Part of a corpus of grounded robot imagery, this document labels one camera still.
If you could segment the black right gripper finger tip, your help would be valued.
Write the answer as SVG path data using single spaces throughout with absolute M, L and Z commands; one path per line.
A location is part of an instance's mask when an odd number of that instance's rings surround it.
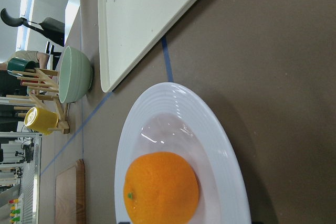
M 118 224 L 131 224 L 131 222 L 130 221 L 120 221 L 118 222 Z

